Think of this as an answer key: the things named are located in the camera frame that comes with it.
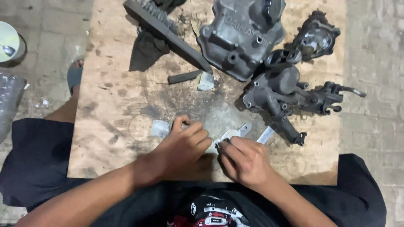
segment hand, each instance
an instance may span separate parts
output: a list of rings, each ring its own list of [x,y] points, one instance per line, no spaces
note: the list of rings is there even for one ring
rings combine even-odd
[[[183,123],[190,126],[183,130]],[[192,123],[188,116],[182,115],[175,118],[168,136],[144,158],[155,178],[167,179],[179,169],[195,164],[211,144],[202,123]]]
[[[241,137],[219,143],[219,158],[228,177],[262,193],[268,183],[281,178],[271,167],[264,145]]]

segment black shorts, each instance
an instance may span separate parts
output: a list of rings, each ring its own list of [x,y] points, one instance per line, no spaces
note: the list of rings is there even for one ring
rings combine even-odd
[[[5,205],[23,206],[29,212],[43,202],[91,180],[66,177],[73,128],[71,123],[43,119],[13,122],[13,149],[0,172],[0,193]],[[354,154],[340,155],[338,168],[337,186],[293,187],[339,226],[384,227],[385,203],[364,161]],[[227,190],[243,204],[251,203],[267,213],[276,212],[270,210],[272,208],[267,200],[239,184],[160,182],[137,191],[112,207],[99,218],[96,226],[128,226],[122,220],[150,217],[166,207],[167,203],[175,204],[173,201],[184,195],[180,191],[186,192],[196,187]],[[125,217],[123,214],[128,209],[132,209],[131,213]],[[125,223],[133,226],[134,222]]]

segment engine valve cover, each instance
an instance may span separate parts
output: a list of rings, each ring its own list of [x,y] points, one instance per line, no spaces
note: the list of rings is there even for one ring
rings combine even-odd
[[[215,19],[200,28],[206,60],[245,82],[285,37],[280,16],[284,0],[215,0]]]

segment aluminum engine part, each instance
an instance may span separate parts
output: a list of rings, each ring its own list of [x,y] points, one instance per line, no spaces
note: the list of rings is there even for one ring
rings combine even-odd
[[[200,28],[202,55],[238,81],[247,81],[285,37],[284,0],[216,0],[215,19]]]
[[[314,11],[303,23],[302,28],[299,28],[299,33],[293,42],[285,44],[285,49],[300,50],[303,54],[303,61],[332,54],[335,39],[341,34],[341,31],[329,24],[325,15],[321,11]]]
[[[251,82],[250,89],[243,96],[243,103],[252,111],[268,111],[277,128],[283,132],[291,144],[304,144],[306,132],[297,132],[289,122],[288,116],[293,113],[292,108],[328,115],[331,112],[340,112],[343,96],[340,91],[350,91],[360,97],[366,94],[354,88],[343,87],[333,82],[325,82],[318,90],[307,91],[309,84],[300,82],[299,70],[294,66],[299,56],[298,50],[273,51],[265,62],[267,69]]]

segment wooden board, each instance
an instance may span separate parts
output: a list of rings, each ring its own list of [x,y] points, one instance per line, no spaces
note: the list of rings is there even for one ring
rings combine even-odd
[[[90,44],[82,76],[80,99],[70,154],[68,177],[95,178],[124,166],[139,154],[152,151],[161,141],[149,136],[153,120],[172,121],[189,114],[200,120],[214,139],[228,129],[251,121],[248,138],[257,140],[269,123],[268,116],[240,109],[240,95],[246,83],[239,83],[214,70],[215,88],[196,91],[194,82],[169,86],[167,76],[196,70],[174,53],[162,56],[146,72],[128,72],[132,45],[137,37],[135,22],[126,15],[122,0],[95,0]],[[178,21],[181,37],[199,50],[190,20],[198,25],[213,20],[212,1],[188,0],[170,18]],[[299,64],[301,81],[310,88],[325,81],[342,83],[345,41],[345,2],[340,0],[288,0],[282,15],[285,42],[291,41],[313,10],[327,13],[331,24],[341,28],[334,54]],[[272,166],[290,183],[335,185],[337,183],[339,128],[338,114],[293,115],[298,131],[307,131],[306,144],[287,145],[274,134],[268,141]],[[192,179],[229,181],[217,161],[212,170]]]

